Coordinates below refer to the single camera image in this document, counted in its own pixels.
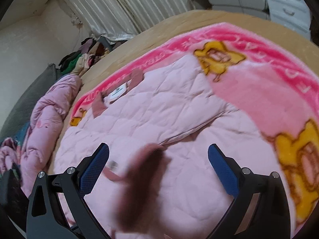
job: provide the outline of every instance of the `beige bed sheet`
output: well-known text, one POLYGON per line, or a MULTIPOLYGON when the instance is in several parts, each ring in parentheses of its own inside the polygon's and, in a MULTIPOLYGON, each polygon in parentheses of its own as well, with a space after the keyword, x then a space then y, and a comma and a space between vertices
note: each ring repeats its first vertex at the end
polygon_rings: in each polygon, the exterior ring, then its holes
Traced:
MULTIPOLYGON (((193 29, 220 22, 229 22, 273 41, 300 58, 317 75, 319 74, 319 48, 296 32, 282 25, 249 15, 214 10, 193 10, 160 22, 124 43, 99 61, 82 76, 83 86, 75 101, 127 63, 158 47, 169 39, 193 29)), ((54 157, 60 146, 61 139, 68 128, 69 120, 70 113, 64 121, 63 130, 52 154, 51 165, 48 170, 49 174, 52 174, 54 157)))

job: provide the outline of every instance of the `dresser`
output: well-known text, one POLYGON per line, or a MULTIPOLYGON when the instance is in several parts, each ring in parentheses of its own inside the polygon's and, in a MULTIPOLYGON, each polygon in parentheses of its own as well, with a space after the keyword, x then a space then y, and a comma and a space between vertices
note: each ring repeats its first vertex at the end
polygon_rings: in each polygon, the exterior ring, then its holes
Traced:
POLYGON ((267 0, 270 20, 310 40, 311 13, 304 0, 267 0))

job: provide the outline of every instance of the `blue gripper pad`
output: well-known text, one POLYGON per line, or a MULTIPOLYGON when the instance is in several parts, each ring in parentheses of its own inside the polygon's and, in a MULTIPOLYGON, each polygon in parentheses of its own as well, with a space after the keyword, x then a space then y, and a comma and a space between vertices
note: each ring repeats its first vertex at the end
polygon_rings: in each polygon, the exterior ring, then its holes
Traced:
POLYGON ((208 160, 214 168, 227 194, 236 198, 239 193, 238 178, 225 161, 224 155, 222 156, 218 151, 219 148, 217 147, 217 149, 216 147, 215 144, 209 146, 208 160))
POLYGON ((91 160, 91 163, 79 180, 79 191, 82 198, 92 192, 93 187, 109 158, 110 151, 108 145, 103 144, 102 147, 98 148, 98 152, 95 152, 93 155, 95 155, 94 159, 91 160))

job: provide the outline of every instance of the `screw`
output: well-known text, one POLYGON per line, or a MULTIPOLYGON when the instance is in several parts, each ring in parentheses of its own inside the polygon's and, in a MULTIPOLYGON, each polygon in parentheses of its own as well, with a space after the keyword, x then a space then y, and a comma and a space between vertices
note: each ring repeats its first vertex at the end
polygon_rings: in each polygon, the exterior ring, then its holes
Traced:
POLYGON ((38 173, 38 177, 39 177, 39 178, 42 178, 44 175, 45 175, 45 172, 39 172, 39 173, 38 173))
POLYGON ((250 173, 250 169, 248 169, 246 167, 243 168, 241 171, 242 171, 243 174, 249 174, 250 173))
POLYGON ((72 174, 75 172, 75 168, 74 167, 70 167, 69 169, 67 169, 66 171, 68 174, 72 174))
POLYGON ((278 172, 272 172, 272 176, 274 178, 279 178, 279 173, 278 172))

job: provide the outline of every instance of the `white tag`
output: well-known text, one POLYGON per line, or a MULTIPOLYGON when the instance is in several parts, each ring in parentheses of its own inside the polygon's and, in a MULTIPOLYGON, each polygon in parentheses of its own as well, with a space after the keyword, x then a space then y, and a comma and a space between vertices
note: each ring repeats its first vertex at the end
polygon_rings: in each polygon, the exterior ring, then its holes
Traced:
POLYGON ((111 92, 108 96, 108 101, 113 102, 120 98, 126 92, 126 83, 122 84, 119 88, 116 88, 115 91, 111 92))

